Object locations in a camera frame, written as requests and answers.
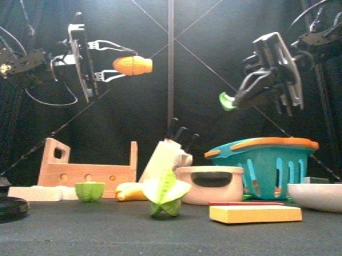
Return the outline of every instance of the metal pole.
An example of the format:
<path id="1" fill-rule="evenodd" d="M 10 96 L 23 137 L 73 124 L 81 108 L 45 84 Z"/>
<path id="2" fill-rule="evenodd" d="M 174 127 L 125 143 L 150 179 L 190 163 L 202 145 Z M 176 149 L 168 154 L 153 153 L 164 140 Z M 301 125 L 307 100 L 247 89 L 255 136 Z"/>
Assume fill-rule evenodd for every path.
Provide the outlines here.
<path id="1" fill-rule="evenodd" d="M 166 126 L 173 118 L 173 0 L 168 0 L 168 99 Z"/>

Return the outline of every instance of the teal basket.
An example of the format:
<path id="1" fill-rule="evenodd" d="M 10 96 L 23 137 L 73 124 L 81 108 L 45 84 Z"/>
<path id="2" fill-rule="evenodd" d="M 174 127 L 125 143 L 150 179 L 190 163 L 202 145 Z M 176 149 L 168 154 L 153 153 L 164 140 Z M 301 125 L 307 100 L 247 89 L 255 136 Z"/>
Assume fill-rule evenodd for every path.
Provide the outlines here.
<path id="1" fill-rule="evenodd" d="M 301 183 L 307 157 L 316 149 L 316 142 L 307 139 L 269 137 L 235 141 L 210 149 L 204 155 L 213 165 L 243 168 L 245 194 L 256 199 L 284 200 L 287 183 Z"/>

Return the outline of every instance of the white pot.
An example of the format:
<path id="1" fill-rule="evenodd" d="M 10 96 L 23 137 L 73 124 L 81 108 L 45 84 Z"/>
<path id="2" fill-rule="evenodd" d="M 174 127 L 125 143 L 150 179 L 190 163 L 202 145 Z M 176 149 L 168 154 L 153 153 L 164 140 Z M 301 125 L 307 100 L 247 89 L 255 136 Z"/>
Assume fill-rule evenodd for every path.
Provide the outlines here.
<path id="1" fill-rule="evenodd" d="M 181 198 L 184 203 L 208 205 L 217 201 L 241 201 L 241 167 L 188 166 L 178 167 L 174 173 L 178 180 L 190 184 L 190 189 Z"/>

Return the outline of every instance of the green object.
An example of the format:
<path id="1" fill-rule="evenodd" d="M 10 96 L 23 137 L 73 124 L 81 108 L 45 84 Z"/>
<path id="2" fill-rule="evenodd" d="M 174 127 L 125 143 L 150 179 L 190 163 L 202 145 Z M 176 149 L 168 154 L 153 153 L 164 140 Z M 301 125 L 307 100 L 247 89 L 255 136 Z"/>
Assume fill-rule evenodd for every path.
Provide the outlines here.
<path id="1" fill-rule="evenodd" d="M 80 201 L 86 203 L 96 202 L 104 192 L 104 182 L 80 182 L 74 184 L 76 195 Z"/>
<path id="2" fill-rule="evenodd" d="M 241 197 L 241 200 L 251 200 L 252 199 L 252 195 L 247 195 L 244 194 L 243 197 Z"/>
<path id="3" fill-rule="evenodd" d="M 225 111 L 231 111 L 232 109 L 235 109 L 236 107 L 232 105 L 235 98 L 229 97 L 225 92 L 221 92 L 219 94 L 219 101 L 220 101 L 220 105 L 223 107 L 223 109 Z"/>
<path id="4" fill-rule="evenodd" d="M 189 191 L 190 185 L 176 179 L 170 169 L 161 173 L 160 178 L 144 181 L 142 192 L 150 201 L 150 216 L 157 217 L 161 212 L 177 216 L 180 198 Z"/>

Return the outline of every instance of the white plate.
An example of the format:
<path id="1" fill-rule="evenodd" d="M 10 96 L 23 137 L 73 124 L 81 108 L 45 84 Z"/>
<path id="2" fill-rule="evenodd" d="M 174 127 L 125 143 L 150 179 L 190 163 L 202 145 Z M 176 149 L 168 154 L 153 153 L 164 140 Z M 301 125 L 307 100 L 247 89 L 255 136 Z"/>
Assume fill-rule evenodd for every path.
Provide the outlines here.
<path id="1" fill-rule="evenodd" d="M 342 184 L 287 184 L 295 203 L 327 212 L 342 212 Z"/>

